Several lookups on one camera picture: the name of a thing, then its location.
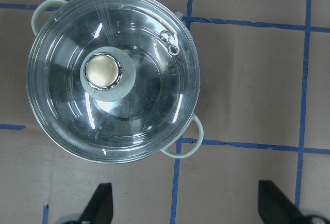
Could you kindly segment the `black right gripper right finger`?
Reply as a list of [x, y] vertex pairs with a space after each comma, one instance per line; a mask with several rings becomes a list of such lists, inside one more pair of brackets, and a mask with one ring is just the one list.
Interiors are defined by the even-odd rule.
[[270, 180], [258, 182], [258, 214], [267, 224], [309, 223], [309, 218]]

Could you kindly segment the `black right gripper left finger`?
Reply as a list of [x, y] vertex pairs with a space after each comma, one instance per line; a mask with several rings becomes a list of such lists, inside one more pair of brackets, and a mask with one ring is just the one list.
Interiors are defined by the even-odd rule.
[[96, 188], [78, 223], [111, 223], [113, 219], [112, 184], [102, 183]]

